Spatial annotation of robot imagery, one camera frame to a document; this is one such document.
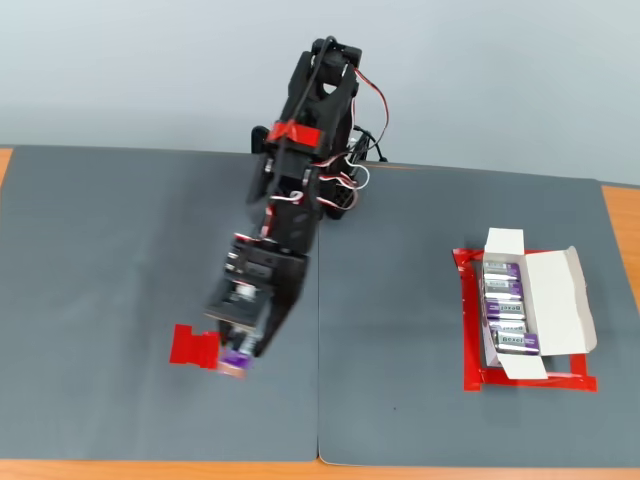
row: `white cardboard box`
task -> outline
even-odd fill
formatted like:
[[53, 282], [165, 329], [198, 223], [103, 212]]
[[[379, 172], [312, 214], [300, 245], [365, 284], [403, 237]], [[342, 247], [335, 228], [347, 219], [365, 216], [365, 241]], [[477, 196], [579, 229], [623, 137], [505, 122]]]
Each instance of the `white cardboard box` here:
[[483, 261], [519, 265], [527, 328], [538, 335], [540, 346], [540, 356], [498, 353], [483, 318], [487, 366], [501, 365], [511, 379], [545, 379], [541, 356], [588, 353], [595, 348], [587, 286], [574, 247], [525, 255], [522, 230], [491, 228]]

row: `gray mat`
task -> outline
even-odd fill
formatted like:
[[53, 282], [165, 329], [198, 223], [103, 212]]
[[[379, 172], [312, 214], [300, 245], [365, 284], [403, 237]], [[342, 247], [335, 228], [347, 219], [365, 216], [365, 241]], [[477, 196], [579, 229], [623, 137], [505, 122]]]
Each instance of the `gray mat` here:
[[[530, 249], [575, 245], [599, 393], [462, 389], [451, 250], [489, 227]], [[640, 320], [596, 181], [375, 169], [357, 209], [320, 230], [319, 451], [329, 463], [640, 466]], [[556, 367], [568, 369], [566, 358]]]
[[0, 457], [311, 461], [317, 252], [247, 381], [168, 363], [197, 331], [248, 155], [20, 147], [2, 192]]

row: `battery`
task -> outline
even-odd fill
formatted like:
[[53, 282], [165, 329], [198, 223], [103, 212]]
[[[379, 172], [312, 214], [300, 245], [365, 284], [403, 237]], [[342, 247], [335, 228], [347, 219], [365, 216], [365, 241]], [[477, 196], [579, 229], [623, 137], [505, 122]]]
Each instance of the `battery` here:
[[525, 355], [538, 355], [538, 336], [535, 333], [515, 333], [495, 330], [493, 341], [496, 350], [500, 353], [522, 353]]
[[483, 262], [482, 273], [487, 280], [520, 280], [517, 263]]
[[527, 333], [527, 324], [524, 320], [493, 320], [489, 319], [491, 330], [502, 332]]
[[245, 378], [247, 370], [251, 366], [251, 360], [251, 355], [236, 350], [227, 350], [218, 362], [218, 371], [236, 378]]
[[485, 280], [484, 296], [498, 300], [521, 300], [522, 285], [514, 280]]
[[485, 299], [485, 312], [489, 319], [525, 319], [524, 305], [518, 301]]

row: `white wall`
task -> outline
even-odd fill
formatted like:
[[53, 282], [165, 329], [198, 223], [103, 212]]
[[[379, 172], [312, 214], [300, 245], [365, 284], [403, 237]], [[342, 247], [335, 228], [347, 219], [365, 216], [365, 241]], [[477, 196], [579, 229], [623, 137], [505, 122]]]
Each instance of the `white wall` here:
[[328, 34], [391, 161], [640, 184], [637, 0], [0, 0], [0, 144], [248, 151]]

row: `robotic arm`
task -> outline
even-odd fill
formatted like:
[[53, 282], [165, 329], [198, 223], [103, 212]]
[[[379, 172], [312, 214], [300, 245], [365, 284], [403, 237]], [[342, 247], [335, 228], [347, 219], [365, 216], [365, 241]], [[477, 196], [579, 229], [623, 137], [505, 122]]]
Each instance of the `robotic arm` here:
[[348, 148], [361, 56], [333, 37], [316, 40], [300, 56], [280, 119], [252, 132], [260, 154], [247, 199], [254, 232], [235, 235], [205, 311], [226, 346], [224, 373], [242, 377], [264, 353], [300, 295], [318, 222], [357, 201], [354, 164], [373, 148], [366, 135]]

